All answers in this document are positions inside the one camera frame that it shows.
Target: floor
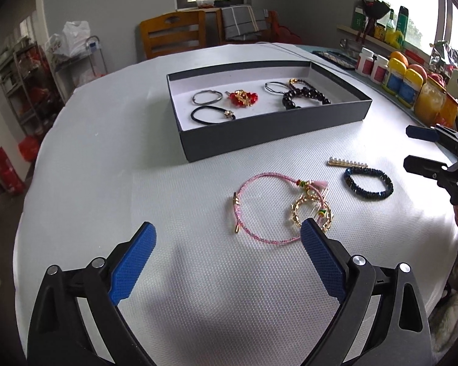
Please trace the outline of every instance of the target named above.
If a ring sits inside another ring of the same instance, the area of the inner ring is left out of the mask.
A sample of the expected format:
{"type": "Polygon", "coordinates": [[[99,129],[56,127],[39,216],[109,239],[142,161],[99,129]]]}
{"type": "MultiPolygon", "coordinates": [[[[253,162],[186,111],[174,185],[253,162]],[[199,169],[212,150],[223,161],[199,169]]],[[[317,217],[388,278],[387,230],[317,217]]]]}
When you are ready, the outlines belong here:
{"type": "Polygon", "coordinates": [[[26,365],[17,331],[12,270],[13,244],[26,192],[19,196],[0,194],[0,352],[4,357],[0,365],[26,365]]]}

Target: jewelry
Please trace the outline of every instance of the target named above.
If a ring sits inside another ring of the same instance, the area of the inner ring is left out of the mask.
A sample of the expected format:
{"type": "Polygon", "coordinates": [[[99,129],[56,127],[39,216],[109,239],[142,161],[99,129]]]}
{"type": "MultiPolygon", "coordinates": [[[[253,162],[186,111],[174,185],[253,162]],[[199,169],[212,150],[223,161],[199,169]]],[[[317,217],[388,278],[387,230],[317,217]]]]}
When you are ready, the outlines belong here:
{"type": "Polygon", "coordinates": [[[379,171],[378,169],[372,168],[360,168],[360,167],[350,167],[347,168],[344,172],[344,181],[346,184],[353,190],[358,196],[361,196],[365,199],[386,199],[392,195],[394,192],[394,185],[392,184],[391,179],[384,174],[384,172],[379,171]],[[368,176],[373,176],[380,178],[384,181],[385,186],[387,187],[386,191],[380,191],[378,193],[374,193],[372,191],[366,191],[361,187],[357,186],[354,180],[351,178],[352,174],[366,174],[368,176]]]}
{"type": "Polygon", "coordinates": [[[324,96],[323,93],[319,92],[316,88],[314,88],[311,84],[309,84],[307,81],[292,78],[289,81],[290,87],[292,88],[291,91],[288,91],[284,96],[282,103],[285,106],[285,109],[291,110],[297,108],[295,103],[292,101],[292,99],[296,96],[304,96],[308,99],[315,99],[320,101],[323,105],[325,104],[331,104],[331,101],[324,96]],[[306,87],[297,88],[294,84],[304,84],[307,85],[306,87]]]}
{"type": "Polygon", "coordinates": [[[212,90],[207,90],[207,91],[200,91],[200,92],[197,92],[195,95],[193,95],[192,97],[192,102],[198,106],[208,106],[209,104],[214,104],[214,103],[217,103],[219,100],[222,100],[224,96],[222,95],[222,93],[218,92],[218,91],[212,91],[212,90]],[[195,97],[197,95],[200,95],[200,94],[215,94],[215,95],[218,95],[218,98],[217,99],[214,99],[214,100],[211,100],[210,102],[204,102],[204,103],[197,103],[195,101],[195,97]]]}
{"type": "MultiPolygon", "coordinates": [[[[239,230],[242,228],[249,236],[253,237],[257,241],[264,242],[264,243],[269,243],[272,245],[284,245],[286,243],[291,243],[298,241],[300,239],[300,235],[297,237],[293,237],[290,239],[284,239],[282,241],[275,241],[272,239],[264,239],[259,237],[257,234],[254,234],[243,222],[242,218],[242,213],[241,213],[241,200],[240,197],[243,194],[244,190],[246,187],[256,181],[257,179],[260,178],[279,178],[285,181],[288,181],[290,183],[295,184],[296,186],[302,188],[305,191],[305,194],[303,195],[304,198],[308,198],[307,200],[313,200],[316,203],[319,204],[320,210],[318,213],[318,218],[317,218],[317,223],[320,224],[323,227],[324,231],[324,226],[326,227],[326,230],[329,228],[331,225],[331,220],[332,220],[332,215],[331,215],[331,209],[329,208],[329,205],[326,203],[324,200],[323,195],[321,194],[321,191],[327,188],[327,183],[324,181],[302,181],[302,180],[295,180],[289,176],[285,176],[284,174],[280,173],[273,173],[273,172],[268,172],[268,173],[260,173],[257,174],[247,181],[243,183],[241,188],[237,193],[234,193],[234,196],[232,197],[232,203],[234,207],[234,215],[236,217],[236,234],[239,232],[239,230]]],[[[295,204],[292,205],[292,220],[294,222],[299,221],[298,217],[296,216],[296,211],[298,210],[298,207],[301,205],[303,199],[300,197],[295,204]]]]}
{"type": "Polygon", "coordinates": [[[202,121],[201,119],[195,118],[195,113],[198,112],[201,109],[212,109],[212,110],[217,110],[217,111],[222,111],[224,113],[224,117],[228,119],[236,119],[236,116],[232,111],[226,110],[226,109],[221,109],[220,107],[215,107],[215,106],[200,106],[197,107],[195,110],[192,111],[192,114],[190,116],[195,122],[198,122],[203,125],[215,125],[219,124],[220,122],[207,122],[207,121],[202,121]]]}
{"type": "Polygon", "coordinates": [[[258,94],[252,94],[250,92],[238,90],[233,93],[226,92],[231,99],[231,102],[235,106],[239,107],[251,107],[258,101],[258,94]]]}
{"type": "Polygon", "coordinates": [[[266,89],[268,92],[271,92],[272,94],[280,94],[280,95],[286,94],[286,92],[275,91],[275,90],[273,90],[273,89],[271,89],[271,88],[269,87],[269,85],[274,85],[274,84],[279,85],[279,86],[281,86],[281,87],[285,87],[285,88],[287,88],[289,91],[292,90],[292,88],[291,88],[288,84],[285,84],[284,82],[278,82],[278,81],[270,81],[270,82],[267,82],[267,83],[265,84],[265,89],[266,89]]]}
{"type": "Polygon", "coordinates": [[[348,160],[338,160],[332,157],[329,159],[329,161],[327,161],[327,164],[329,166],[341,166],[343,168],[351,168],[351,167],[368,168],[367,164],[361,164],[360,162],[354,162],[354,161],[348,161],[348,160]]]}

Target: yellow cap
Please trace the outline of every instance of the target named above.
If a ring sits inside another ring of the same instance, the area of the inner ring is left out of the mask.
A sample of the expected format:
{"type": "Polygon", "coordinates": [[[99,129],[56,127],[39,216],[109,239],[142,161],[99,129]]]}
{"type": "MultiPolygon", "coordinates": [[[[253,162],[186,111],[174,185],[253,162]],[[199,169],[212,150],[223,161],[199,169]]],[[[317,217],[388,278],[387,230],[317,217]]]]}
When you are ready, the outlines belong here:
{"type": "Polygon", "coordinates": [[[404,75],[407,71],[406,66],[400,60],[394,57],[388,61],[388,69],[395,70],[399,72],[401,75],[404,75]]]}
{"type": "Polygon", "coordinates": [[[404,75],[404,80],[409,80],[418,87],[421,87],[424,84],[423,76],[416,72],[414,69],[407,69],[404,75]]]}

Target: pink bracelet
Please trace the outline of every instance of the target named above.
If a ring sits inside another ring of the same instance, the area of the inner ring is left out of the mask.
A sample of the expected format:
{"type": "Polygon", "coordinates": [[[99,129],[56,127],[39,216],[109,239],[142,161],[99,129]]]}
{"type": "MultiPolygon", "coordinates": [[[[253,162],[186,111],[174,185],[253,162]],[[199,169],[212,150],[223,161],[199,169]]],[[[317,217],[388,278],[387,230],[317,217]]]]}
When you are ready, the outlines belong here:
{"type": "MultiPolygon", "coordinates": [[[[321,210],[326,209],[326,203],[324,200],[324,197],[321,194],[321,191],[325,190],[328,186],[328,183],[326,181],[302,181],[302,180],[295,180],[289,176],[285,176],[284,174],[280,173],[273,173],[273,172],[266,172],[266,173],[260,173],[257,174],[256,176],[251,177],[250,179],[246,180],[239,191],[237,193],[234,193],[234,197],[232,199],[232,203],[234,206],[234,215],[236,217],[236,230],[235,232],[238,233],[239,229],[242,228],[249,236],[253,237],[257,241],[264,242],[264,243],[269,243],[272,245],[284,245],[286,243],[291,243],[298,241],[300,239],[300,235],[297,237],[291,238],[291,239],[284,239],[282,241],[274,241],[271,239],[264,239],[256,234],[254,234],[243,222],[243,218],[241,215],[241,203],[239,197],[243,194],[243,191],[246,189],[246,187],[256,181],[257,179],[260,178],[279,178],[283,179],[285,181],[289,181],[290,183],[295,184],[298,187],[301,187],[304,189],[304,191],[313,191],[318,198],[318,201],[320,203],[321,210]]],[[[323,215],[319,214],[318,218],[318,224],[322,221],[323,215]]]]}

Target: green spray can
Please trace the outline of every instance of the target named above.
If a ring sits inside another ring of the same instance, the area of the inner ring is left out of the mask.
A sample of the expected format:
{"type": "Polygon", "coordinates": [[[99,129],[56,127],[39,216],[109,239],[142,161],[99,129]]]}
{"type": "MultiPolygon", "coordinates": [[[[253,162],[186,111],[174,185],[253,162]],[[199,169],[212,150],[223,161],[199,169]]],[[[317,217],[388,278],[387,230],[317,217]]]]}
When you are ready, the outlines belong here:
{"type": "Polygon", "coordinates": [[[402,7],[398,10],[397,28],[404,35],[404,38],[399,40],[401,45],[404,45],[405,36],[407,34],[407,26],[409,25],[409,10],[406,7],[402,7]]]}

